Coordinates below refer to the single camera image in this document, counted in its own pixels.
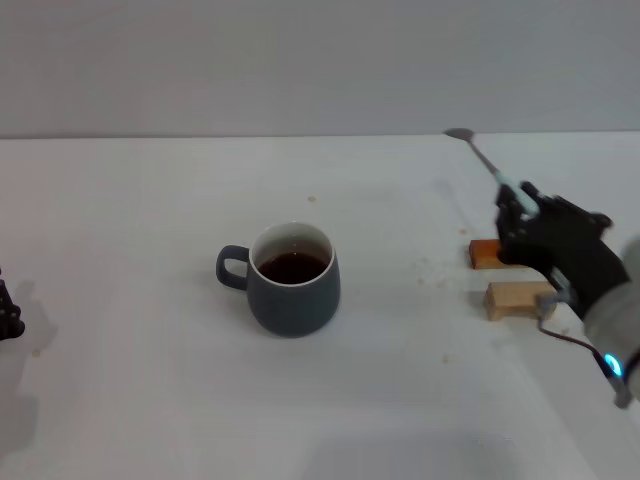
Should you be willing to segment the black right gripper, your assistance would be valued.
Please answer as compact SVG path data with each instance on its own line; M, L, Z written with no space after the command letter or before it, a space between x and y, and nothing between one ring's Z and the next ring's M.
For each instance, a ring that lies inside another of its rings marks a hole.
M561 197L544 195L529 181L520 189L529 199L523 209L512 189L502 185L495 204L495 225L502 262L522 265L542 274L555 288L560 273L569 284L570 307L583 318L606 293L630 281L621 259L602 241L611 225L608 217L587 212Z

